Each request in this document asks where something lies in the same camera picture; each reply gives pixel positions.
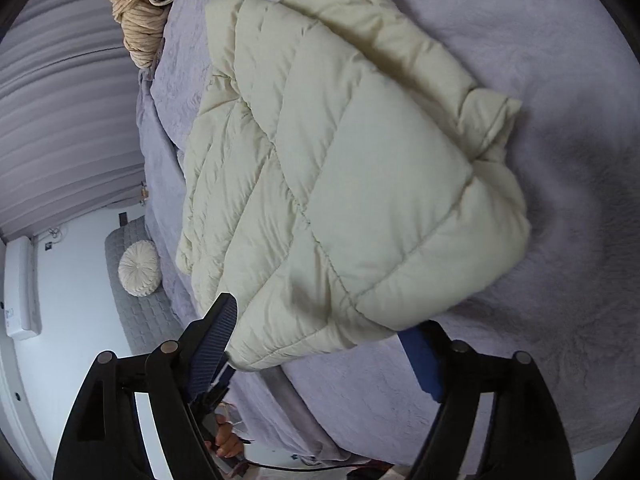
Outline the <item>person's left hand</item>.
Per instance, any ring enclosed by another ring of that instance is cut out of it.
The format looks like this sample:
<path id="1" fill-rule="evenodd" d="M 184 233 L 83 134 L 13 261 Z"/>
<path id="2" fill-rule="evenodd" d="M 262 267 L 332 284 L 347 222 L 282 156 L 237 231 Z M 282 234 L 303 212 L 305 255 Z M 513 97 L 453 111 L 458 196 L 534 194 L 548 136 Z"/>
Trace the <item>person's left hand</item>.
<path id="1" fill-rule="evenodd" d="M 238 457 L 244 453 L 248 430 L 236 406 L 222 401 L 212 414 L 204 418 L 205 446 L 220 458 Z"/>

